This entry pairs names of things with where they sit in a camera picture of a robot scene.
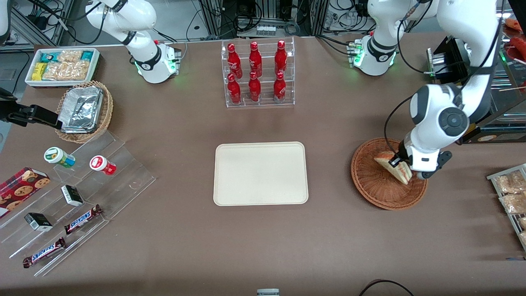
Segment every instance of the brown tabletop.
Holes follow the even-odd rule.
[[[442,38],[407,34],[404,55],[423,69],[425,49]],[[221,42],[191,43],[180,75],[158,85],[137,75],[125,47],[100,47],[97,80],[115,101],[109,129],[158,180],[45,277],[0,250],[0,294],[241,296],[279,288],[283,296],[357,295],[378,278],[415,295],[525,294],[526,263],[504,260],[523,252],[485,179],[526,162],[524,145],[453,145],[452,161],[420,203],[381,210],[355,189],[351,156],[382,136],[387,114],[425,75],[397,58],[385,75],[369,77],[319,40],[295,40],[296,105],[267,110],[226,109]],[[63,92],[28,87],[23,103],[54,110]],[[389,135],[401,139],[412,127],[403,107]],[[279,141],[305,145],[307,203],[216,206],[216,147]],[[42,153],[55,145],[77,147],[48,127],[13,126],[0,180],[24,166],[51,171]],[[405,293],[382,284],[366,295],[373,291]]]

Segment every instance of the bottle rack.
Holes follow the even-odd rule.
[[[274,55],[276,54],[279,40],[285,41],[285,51],[287,52],[287,70],[285,71],[284,80],[287,84],[285,89],[285,99],[282,103],[274,101],[274,81],[276,81],[276,73],[274,72]],[[258,103],[250,99],[250,90],[248,82],[250,81],[250,64],[248,57],[250,56],[250,42],[254,40],[232,40],[221,43],[221,64],[223,70],[223,84],[225,86],[225,101],[227,108],[243,108],[243,107],[274,107],[274,106],[292,106],[296,102],[295,98],[295,47],[294,39],[290,38],[262,38],[256,39],[258,42],[259,52],[261,53],[263,75],[259,78],[261,82],[261,99]],[[230,73],[228,67],[228,50],[227,45],[233,43],[236,46],[236,52],[241,59],[241,69],[243,77],[237,82],[241,87],[241,104],[234,105],[228,94],[228,79],[227,75]]]

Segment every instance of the coca-cola bottle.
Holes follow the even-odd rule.
[[[230,71],[236,76],[236,79],[241,79],[243,77],[243,71],[241,70],[241,59],[236,53],[236,47],[234,44],[230,43],[227,46],[228,48],[228,67]]]
[[[274,81],[274,102],[281,104],[285,99],[285,81],[283,80],[283,72],[280,71],[276,75],[276,81]]]
[[[278,75],[279,71],[285,73],[287,70],[287,52],[285,51],[285,41],[283,40],[278,41],[278,50],[274,56],[274,63],[276,65],[274,69],[276,75]]]
[[[233,73],[228,73],[228,95],[230,96],[230,100],[232,101],[232,104],[239,105],[241,104],[241,88],[239,87],[239,83],[236,81],[236,77]]]
[[[250,71],[255,71],[258,77],[263,75],[263,64],[261,62],[261,53],[258,50],[258,43],[255,41],[250,42],[250,56],[248,57],[250,62]]]
[[[250,89],[250,99],[255,103],[259,102],[261,98],[261,83],[259,82],[256,71],[250,72],[248,88]]]

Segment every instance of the acrylic display stand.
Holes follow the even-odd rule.
[[[495,190],[497,191],[497,194],[499,195],[499,198],[503,197],[505,195],[505,193],[503,193],[502,190],[500,189],[500,187],[497,185],[497,182],[495,181],[496,178],[499,177],[499,176],[507,175],[507,174],[515,172],[515,171],[519,171],[522,174],[522,177],[526,180],[526,164],[519,165],[519,166],[516,166],[516,167],[512,167],[511,169],[508,169],[508,170],[505,170],[505,171],[502,171],[502,172],[499,172],[499,173],[496,173],[496,174],[493,174],[493,175],[490,175],[490,176],[486,177],[486,179],[491,181],[491,183],[493,184],[493,187],[495,187]],[[510,214],[510,213],[507,213],[507,215],[508,215],[508,218],[511,221],[511,225],[513,226],[513,229],[515,229],[515,233],[517,234],[517,236],[519,235],[519,233],[525,231],[525,229],[523,229],[521,227],[521,225],[519,224],[519,219],[524,217],[524,216],[526,216],[526,214]],[[519,239],[519,241],[522,244],[522,248],[526,251],[526,245],[522,242],[521,239]]]
[[[40,197],[33,196],[15,211],[2,218],[0,225],[1,248],[11,254],[10,258],[20,262],[56,242],[61,236],[67,248],[56,251],[50,257],[40,260],[28,269],[34,276],[45,275],[80,245],[107,225],[125,206],[150,186],[155,178],[124,147],[124,142],[106,131],[89,140],[71,153],[76,158],[69,169],[57,165],[49,174],[51,183],[42,188]],[[89,167],[95,155],[102,155],[115,163],[117,171],[108,176]],[[66,203],[61,187],[65,184],[77,187],[84,200],[82,206]],[[96,204],[104,211],[80,229],[66,236],[64,226],[88,212]],[[48,232],[33,230],[25,221],[29,212],[42,213],[53,225]]]
[[[285,41],[285,51],[287,52],[287,70],[285,71],[285,99],[283,103],[276,103],[274,101],[274,81],[276,81],[276,73],[274,70],[274,56],[276,54],[278,41]],[[263,63],[263,75],[259,78],[261,82],[261,99],[258,103],[254,103],[250,99],[250,90],[248,89],[248,82],[250,81],[250,64],[248,57],[250,56],[250,42],[252,40],[232,40],[221,44],[221,63],[223,68],[223,84],[225,85],[225,99],[227,107],[243,108],[243,107],[276,107],[276,106],[292,106],[296,102],[295,98],[295,49],[293,38],[263,38],[256,39],[258,42],[259,52]],[[241,87],[241,104],[234,105],[228,95],[228,80],[227,75],[230,73],[228,67],[228,50],[227,45],[233,43],[236,46],[236,52],[241,59],[241,69],[243,70],[243,77],[237,82]]]

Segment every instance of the wicker basket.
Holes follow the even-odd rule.
[[[81,83],[79,85],[75,85],[73,86],[73,88],[81,88],[81,87],[89,87],[89,86],[97,86],[104,92],[103,104],[100,109],[100,116],[99,116],[99,120],[97,124],[98,125],[97,130],[91,134],[66,134],[59,130],[56,130],[55,132],[64,141],[84,144],[89,139],[94,137],[95,135],[101,132],[104,132],[108,128],[109,122],[112,120],[112,111],[113,111],[112,94],[109,93],[108,89],[104,86],[104,84],[98,81],[90,81],[90,82]],[[56,112],[57,114],[60,114],[60,111],[62,109],[62,104],[64,103],[65,97],[66,97],[66,94],[62,96],[62,99],[60,100],[60,103],[58,104],[57,112]]]
[[[400,141],[389,139],[393,147]],[[386,210],[404,210],[417,204],[424,196],[428,181],[413,177],[408,185],[402,184],[374,160],[378,153],[388,151],[384,138],[362,144],[351,162],[351,176],[356,188],[372,204]]]

